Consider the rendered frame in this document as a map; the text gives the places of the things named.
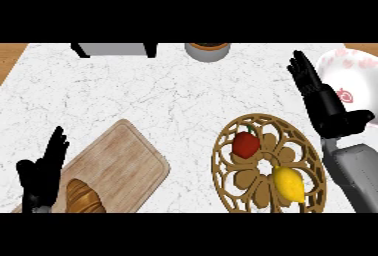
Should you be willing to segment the white bowl with pink flowers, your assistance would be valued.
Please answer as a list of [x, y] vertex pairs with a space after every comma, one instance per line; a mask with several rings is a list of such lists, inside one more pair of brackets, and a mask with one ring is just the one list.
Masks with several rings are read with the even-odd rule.
[[369, 110], [378, 127], [378, 57], [347, 48], [328, 51], [316, 62], [320, 80], [328, 84], [345, 110]]

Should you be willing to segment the grey and black appliance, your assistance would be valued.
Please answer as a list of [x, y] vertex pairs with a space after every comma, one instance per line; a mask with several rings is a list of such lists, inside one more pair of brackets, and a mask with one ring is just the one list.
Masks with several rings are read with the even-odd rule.
[[81, 58], [106, 55], [156, 56], [156, 43], [72, 43], [71, 49]]

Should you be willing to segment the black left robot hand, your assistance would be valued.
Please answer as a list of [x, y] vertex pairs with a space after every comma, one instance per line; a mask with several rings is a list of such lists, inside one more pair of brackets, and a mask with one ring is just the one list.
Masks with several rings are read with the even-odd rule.
[[57, 126], [49, 139], [43, 157], [35, 162], [23, 159], [16, 163], [19, 182], [23, 188], [23, 213], [32, 213], [34, 207], [52, 207], [56, 202], [68, 146], [63, 129]]

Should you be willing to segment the round wooden openwork placemat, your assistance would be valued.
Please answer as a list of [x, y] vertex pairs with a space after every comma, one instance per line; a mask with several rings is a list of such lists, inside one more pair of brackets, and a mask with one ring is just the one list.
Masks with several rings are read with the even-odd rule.
[[[248, 159], [226, 149], [242, 129], [260, 140], [260, 148]], [[313, 187], [304, 193], [303, 203], [289, 202], [279, 195], [272, 174], [263, 174], [258, 170], [261, 160], [272, 167], [280, 165], [292, 168], [298, 174], [305, 173]], [[323, 211], [326, 178], [316, 150], [300, 130], [269, 114], [246, 114], [224, 126], [212, 147], [211, 174], [221, 203], [232, 213], [251, 213], [266, 207], [274, 213], [294, 205], [300, 213]]]

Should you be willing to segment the wooden cutting board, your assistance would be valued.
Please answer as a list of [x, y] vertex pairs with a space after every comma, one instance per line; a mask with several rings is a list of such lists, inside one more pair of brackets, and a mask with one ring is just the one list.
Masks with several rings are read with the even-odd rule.
[[96, 191], [105, 213], [139, 210], [165, 179], [170, 166], [128, 120], [121, 119], [71, 161], [63, 161], [52, 213], [66, 212], [66, 185], [72, 179]]

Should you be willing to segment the red bell pepper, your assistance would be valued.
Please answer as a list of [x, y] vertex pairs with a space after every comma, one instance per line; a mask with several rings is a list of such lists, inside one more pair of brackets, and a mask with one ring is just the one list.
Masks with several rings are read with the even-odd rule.
[[251, 127], [246, 127], [246, 131], [239, 132], [235, 135], [232, 142], [232, 153], [248, 159], [260, 149], [260, 139], [252, 135]]

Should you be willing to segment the brown bread loaf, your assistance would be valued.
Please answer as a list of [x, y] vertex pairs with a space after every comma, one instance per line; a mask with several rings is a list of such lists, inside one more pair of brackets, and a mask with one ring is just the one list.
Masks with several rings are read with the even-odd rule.
[[100, 197], [85, 182], [72, 179], [66, 185], [66, 212], [105, 213]]

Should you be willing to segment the grey pot with brown rim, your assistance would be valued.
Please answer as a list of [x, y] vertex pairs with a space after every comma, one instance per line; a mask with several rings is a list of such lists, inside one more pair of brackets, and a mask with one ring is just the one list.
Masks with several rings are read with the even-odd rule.
[[217, 62], [221, 60], [230, 49], [229, 43], [221, 43], [215, 46], [199, 45], [198, 43], [186, 43], [184, 50], [189, 56], [199, 62]]

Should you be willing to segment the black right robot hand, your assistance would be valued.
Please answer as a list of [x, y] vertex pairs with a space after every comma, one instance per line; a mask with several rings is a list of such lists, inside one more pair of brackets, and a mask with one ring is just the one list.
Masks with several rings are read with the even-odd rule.
[[365, 131], [375, 118], [369, 110], [347, 111], [337, 92], [319, 78], [313, 64], [304, 53], [292, 52], [286, 67], [303, 96], [311, 126], [325, 139], [339, 138]]

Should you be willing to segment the yellow lemon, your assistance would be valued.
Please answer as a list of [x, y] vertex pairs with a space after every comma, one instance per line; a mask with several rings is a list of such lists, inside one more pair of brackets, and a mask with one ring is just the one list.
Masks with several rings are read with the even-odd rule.
[[298, 203], [304, 202], [304, 182], [300, 173], [289, 167], [273, 167], [273, 183], [280, 196]]

